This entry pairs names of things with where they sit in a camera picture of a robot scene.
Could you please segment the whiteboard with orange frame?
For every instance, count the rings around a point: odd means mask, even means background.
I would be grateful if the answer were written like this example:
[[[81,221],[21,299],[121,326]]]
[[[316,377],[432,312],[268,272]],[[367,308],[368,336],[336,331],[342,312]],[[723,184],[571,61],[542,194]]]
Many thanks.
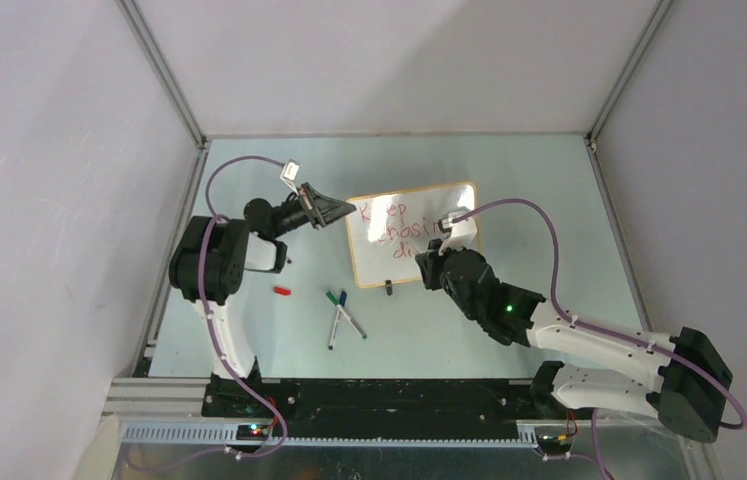
[[[437,184],[350,198],[356,211],[345,218],[354,279],[361,288],[416,281],[415,256],[441,240],[438,221],[459,208],[476,208],[469,181]]]

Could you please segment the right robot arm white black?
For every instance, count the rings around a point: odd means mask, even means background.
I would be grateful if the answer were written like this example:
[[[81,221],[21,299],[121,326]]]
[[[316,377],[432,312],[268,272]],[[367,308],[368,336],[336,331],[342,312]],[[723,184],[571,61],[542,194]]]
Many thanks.
[[[674,336],[614,330],[502,282],[474,250],[441,245],[433,240],[415,257],[425,289],[446,293],[467,320],[504,346],[553,350],[593,363],[591,369],[542,363],[530,386],[540,416],[555,418],[566,409],[635,413],[700,443],[714,442],[725,428],[725,393],[733,375],[704,333],[689,327]]]

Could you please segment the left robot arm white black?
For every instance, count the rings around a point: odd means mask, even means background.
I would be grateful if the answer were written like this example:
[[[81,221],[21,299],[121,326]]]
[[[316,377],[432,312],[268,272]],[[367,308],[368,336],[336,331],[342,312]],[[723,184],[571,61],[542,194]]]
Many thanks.
[[[265,403],[264,388],[250,379],[257,358],[248,343],[244,321],[232,314],[231,298],[247,272],[279,274],[288,264],[281,237],[309,225],[326,228],[357,207],[326,196],[304,183],[278,205],[263,198],[247,203],[243,216],[194,216],[168,266],[171,287],[190,302],[202,321],[212,348],[212,374],[235,380],[226,402],[241,416],[253,416]]]

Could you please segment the green marker pen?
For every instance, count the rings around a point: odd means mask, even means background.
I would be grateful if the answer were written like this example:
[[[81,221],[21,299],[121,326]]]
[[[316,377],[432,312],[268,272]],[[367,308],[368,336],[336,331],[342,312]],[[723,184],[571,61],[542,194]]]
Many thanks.
[[[354,330],[361,336],[361,338],[366,340],[368,338],[366,331],[363,329],[361,324],[354,318],[354,316],[346,308],[346,303],[341,308],[342,314],[343,314],[341,319],[345,319],[354,328]]]

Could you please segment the blue marker pen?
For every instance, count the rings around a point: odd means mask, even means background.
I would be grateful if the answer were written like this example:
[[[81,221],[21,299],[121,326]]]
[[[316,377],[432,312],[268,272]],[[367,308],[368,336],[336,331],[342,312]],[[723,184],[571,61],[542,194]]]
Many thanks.
[[[338,325],[340,323],[341,317],[343,316],[341,308],[346,303],[347,293],[346,293],[345,290],[342,290],[340,292],[340,294],[338,296],[336,296],[331,291],[327,291],[326,292],[326,296],[330,300],[330,302],[333,304],[333,306],[335,307],[334,319],[333,319],[333,322],[332,322],[331,331],[330,331],[330,337],[329,337],[329,341],[328,341],[328,344],[327,344],[327,348],[329,350],[333,350],[334,349],[334,345],[335,345],[335,339],[336,339],[336,333],[337,333]]]

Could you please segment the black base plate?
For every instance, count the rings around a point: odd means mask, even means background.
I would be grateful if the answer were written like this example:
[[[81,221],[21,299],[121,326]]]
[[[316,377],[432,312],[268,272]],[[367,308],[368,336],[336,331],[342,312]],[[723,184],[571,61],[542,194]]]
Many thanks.
[[[212,376],[205,418],[271,419],[275,407],[293,437],[504,439],[527,420],[565,420],[566,408],[506,379],[251,380],[261,404],[233,380]]]

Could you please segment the aluminium frame rail front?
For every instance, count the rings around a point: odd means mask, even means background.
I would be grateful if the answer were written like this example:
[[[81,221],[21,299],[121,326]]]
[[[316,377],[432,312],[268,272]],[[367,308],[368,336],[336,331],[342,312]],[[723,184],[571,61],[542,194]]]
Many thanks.
[[[276,415],[282,415],[277,408],[270,410],[273,414],[271,419],[265,418],[205,418],[201,414],[202,404],[209,379],[161,379],[161,378],[125,378],[113,381],[108,393],[108,398],[103,409],[107,415],[118,414],[123,417],[140,419],[165,419],[171,421],[175,418],[185,420],[208,421],[210,419],[253,419],[262,425],[270,425]],[[523,381],[508,380],[512,383]],[[246,387],[247,393],[261,404],[268,401],[257,394],[253,389]],[[567,410],[569,414],[584,420],[593,411],[589,409]],[[527,420],[518,427],[531,421]]]

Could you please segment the left aluminium corner post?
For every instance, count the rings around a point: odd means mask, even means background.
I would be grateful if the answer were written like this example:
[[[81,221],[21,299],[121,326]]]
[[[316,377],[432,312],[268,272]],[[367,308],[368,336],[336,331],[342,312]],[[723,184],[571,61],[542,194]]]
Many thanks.
[[[203,149],[207,144],[206,134],[200,127],[196,115],[189,105],[186,95],[139,3],[134,0],[116,0],[115,3],[188,136],[198,149]]]

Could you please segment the aluminium corner post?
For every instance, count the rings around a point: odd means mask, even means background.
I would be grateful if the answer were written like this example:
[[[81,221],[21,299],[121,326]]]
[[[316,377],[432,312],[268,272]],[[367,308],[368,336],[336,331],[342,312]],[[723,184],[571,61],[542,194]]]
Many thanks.
[[[206,134],[200,127],[196,115],[189,105],[186,95],[139,3],[134,0],[116,0],[115,3],[188,136],[198,149],[203,149],[207,144]]]
[[[592,147],[595,147],[597,144],[628,84],[643,63],[651,44],[657,37],[675,4],[675,0],[658,0],[649,14],[643,29],[637,36],[587,132],[586,138],[588,139],[588,144]]]

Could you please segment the right aluminium corner post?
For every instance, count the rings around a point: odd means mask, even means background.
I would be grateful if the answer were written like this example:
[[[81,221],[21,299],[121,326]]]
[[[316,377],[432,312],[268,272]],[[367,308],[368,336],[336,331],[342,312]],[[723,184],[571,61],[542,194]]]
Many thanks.
[[[675,0],[658,0],[649,14],[643,29],[637,36],[587,132],[586,138],[588,139],[588,144],[592,147],[595,147],[597,144],[628,84],[643,63],[651,44],[657,37],[675,4]]]

